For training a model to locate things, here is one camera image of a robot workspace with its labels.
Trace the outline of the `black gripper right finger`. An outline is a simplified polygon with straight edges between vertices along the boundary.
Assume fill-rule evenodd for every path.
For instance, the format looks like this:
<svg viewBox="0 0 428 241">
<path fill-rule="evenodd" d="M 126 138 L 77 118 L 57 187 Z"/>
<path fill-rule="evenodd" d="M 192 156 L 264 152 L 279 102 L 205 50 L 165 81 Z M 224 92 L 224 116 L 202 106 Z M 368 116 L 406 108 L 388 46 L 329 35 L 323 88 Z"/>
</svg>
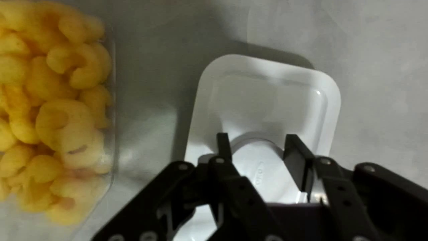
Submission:
<svg viewBox="0 0 428 241">
<path fill-rule="evenodd" d="M 352 171 L 285 137 L 283 162 L 307 201 L 325 209 L 339 241 L 428 241 L 428 191 L 372 162 Z"/>
</svg>

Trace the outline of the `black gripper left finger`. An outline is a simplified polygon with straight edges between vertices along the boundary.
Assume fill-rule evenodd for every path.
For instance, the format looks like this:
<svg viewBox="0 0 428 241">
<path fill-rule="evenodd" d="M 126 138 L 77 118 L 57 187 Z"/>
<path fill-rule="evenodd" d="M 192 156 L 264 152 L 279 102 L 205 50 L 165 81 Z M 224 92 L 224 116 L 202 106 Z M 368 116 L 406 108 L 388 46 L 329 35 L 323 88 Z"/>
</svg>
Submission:
<svg viewBox="0 0 428 241">
<path fill-rule="evenodd" d="M 91 241 L 173 241 L 198 207 L 208 205 L 217 229 L 209 241 L 287 241 L 287 232 L 252 183 L 233 165 L 232 145 L 197 165 L 168 165 Z"/>
</svg>

